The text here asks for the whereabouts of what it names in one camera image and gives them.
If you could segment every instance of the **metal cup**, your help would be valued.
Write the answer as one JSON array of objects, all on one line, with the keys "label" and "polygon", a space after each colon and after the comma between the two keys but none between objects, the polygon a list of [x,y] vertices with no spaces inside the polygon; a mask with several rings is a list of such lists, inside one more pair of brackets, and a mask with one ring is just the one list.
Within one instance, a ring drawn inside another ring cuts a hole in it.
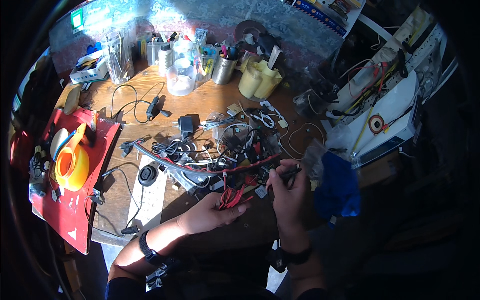
[{"label": "metal cup", "polygon": [[218,56],[213,69],[212,80],[216,84],[227,84],[232,77],[233,70],[238,60],[226,60]]}]

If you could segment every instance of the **forearm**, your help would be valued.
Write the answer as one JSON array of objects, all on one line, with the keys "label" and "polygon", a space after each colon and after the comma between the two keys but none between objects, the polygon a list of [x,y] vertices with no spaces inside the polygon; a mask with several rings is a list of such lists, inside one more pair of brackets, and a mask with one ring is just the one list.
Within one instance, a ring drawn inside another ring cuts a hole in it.
[{"label": "forearm", "polygon": [[[158,254],[168,255],[184,235],[185,232],[179,227],[177,218],[173,218],[151,229],[146,236],[146,241],[150,249]],[[120,251],[110,267],[109,281],[116,277],[129,277],[143,281],[147,275],[157,269],[144,259],[145,255],[140,250],[138,241],[139,239],[132,240]]]},{"label": "forearm", "polygon": [[[310,239],[303,226],[278,224],[281,248],[289,253],[297,254],[310,247]],[[326,288],[320,258],[312,252],[303,264],[288,264],[288,273],[292,280],[293,299],[311,288]]]}]

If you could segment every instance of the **white box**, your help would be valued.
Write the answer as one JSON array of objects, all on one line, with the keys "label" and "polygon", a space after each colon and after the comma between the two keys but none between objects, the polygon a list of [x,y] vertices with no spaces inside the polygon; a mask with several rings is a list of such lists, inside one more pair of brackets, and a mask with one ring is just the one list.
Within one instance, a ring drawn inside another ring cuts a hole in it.
[{"label": "white box", "polygon": [[105,63],[105,59],[103,58],[102,54],[103,54],[103,51],[100,50],[100,51],[96,51],[96,52],[94,52],[90,55],[87,55],[87,56],[84,56],[84,57],[80,58],[78,60],[78,63],[82,63],[82,62],[89,61],[89,60],[94,60],[94,59],[99,58],[99,57],[100,57],[100,60],[99,60],[99,62],[97,62],[95,69],[75,72],[76,68],[74,68],[72,70],[72,72],[70,73],[70,79],[71,79],[72,83],[73,84],[78,84],[78,83],[82,83],[82,82],[88,82],[88,81],[98,80],[98,79],[104,78],[105,74],[107,74],[107,72],[108,72],[108,69],[107,69],[107,64]]}]

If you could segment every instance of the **hand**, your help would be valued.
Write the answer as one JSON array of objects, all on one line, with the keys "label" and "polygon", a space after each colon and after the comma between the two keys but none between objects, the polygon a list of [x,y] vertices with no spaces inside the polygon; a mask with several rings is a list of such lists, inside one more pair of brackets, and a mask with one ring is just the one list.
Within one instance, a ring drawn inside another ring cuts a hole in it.
[{"label": "hand", "polygon": [[275,194],[273,209],[279,227],[301,225],[299,214],[303,197],[307,190],[307,175],[305,169],[302,168],[302,171],[297,173],[291,190],[287,189],[279,176],[298,163],[295,159],[282,159],[280,160],[281,166],[277,167],[276,170],[270,169],[270,177],[266,185],[267,189],[272,185],[273,193]]},{"label": "hand", "polygon": [[249,207],[246,203],[225,210],[217,210],[221,195],[221,193],[212,192],[177,217],[177,223],[185,234],[211,231],[216,227],[228,225],[243,215]]}]

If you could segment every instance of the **green sign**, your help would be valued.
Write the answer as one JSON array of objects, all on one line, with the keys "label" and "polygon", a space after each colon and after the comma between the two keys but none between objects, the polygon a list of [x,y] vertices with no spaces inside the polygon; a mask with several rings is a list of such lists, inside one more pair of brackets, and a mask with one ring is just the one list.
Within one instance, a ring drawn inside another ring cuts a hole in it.
[{"label": "green sign", "polygon": [[72,12],[70,18],[72,20],[72,30],[74,34],[84,29],[84,13],[81,8]]}]

